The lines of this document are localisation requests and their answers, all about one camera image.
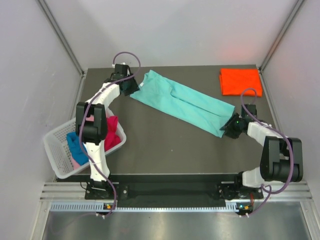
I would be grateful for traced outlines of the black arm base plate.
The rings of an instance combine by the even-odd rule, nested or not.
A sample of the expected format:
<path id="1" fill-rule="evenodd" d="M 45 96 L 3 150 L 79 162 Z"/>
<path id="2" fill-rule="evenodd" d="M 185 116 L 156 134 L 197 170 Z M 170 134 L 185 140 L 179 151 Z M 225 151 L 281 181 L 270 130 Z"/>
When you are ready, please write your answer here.
<path id="1" fill-rule="evenodd" d="M 134 197 L 209 197 L 214 200 L 261 200 L 262 190 L 244 187 L 237 174 L 111 174 L 118 199 Z"/>

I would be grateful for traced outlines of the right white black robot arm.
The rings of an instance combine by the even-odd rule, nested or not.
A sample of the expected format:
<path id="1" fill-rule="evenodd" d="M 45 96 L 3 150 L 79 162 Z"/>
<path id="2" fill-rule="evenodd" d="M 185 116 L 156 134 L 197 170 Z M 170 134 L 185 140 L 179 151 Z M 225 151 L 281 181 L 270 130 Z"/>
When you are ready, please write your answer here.
<path id="1" fill-rule="evenodd" d="M 245 198 L 252 188 L 259 188 L 268 182 L 300 182 L 303 178 L 302 141 L 298 138 L 285 140 L 282 135 L 272 130 L 272 126 L 257 116 L 254 104 L 244 104 L 241 114 L 235 113 L 220 129 L 226 137 L 237 139 L 244 133 L 262 146 L 261 160 L 258 167 L 239 173 L 239 182 L 233 185 L 233 192 L 239 198 Z"/>

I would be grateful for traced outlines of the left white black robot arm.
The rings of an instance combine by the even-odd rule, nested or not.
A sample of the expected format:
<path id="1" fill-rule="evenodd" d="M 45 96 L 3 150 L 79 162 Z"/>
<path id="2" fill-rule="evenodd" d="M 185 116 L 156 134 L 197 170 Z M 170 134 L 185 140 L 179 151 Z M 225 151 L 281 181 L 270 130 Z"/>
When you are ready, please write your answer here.
<path id="1" fill-rule="evenodd" d="M 75 132 L 81 141 L 79 145 L 88 157 L 90 178 L 98 183 L 96 192 L 105 199 L 114 191 L 113 185 L 107 182 L 110 170 L 104 149 L 108 133 L 106 109 L 121 94 L 128 96 L 138 90 L 139 86 L 130 67 L 125 63 L 117 63 L 114 65 L 114 72 L 103 82 L 97 93 L 76 106 Z"/>

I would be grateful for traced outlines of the teal t-shirt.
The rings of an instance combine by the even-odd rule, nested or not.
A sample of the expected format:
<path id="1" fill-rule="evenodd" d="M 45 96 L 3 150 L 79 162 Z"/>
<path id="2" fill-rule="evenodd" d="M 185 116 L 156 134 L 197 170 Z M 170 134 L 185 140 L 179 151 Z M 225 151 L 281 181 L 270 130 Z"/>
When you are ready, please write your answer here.
<path id="1" fill-rule="evenodd" d="M 150 70 L 131 98 L 221 138 L 235 106 Z"/>

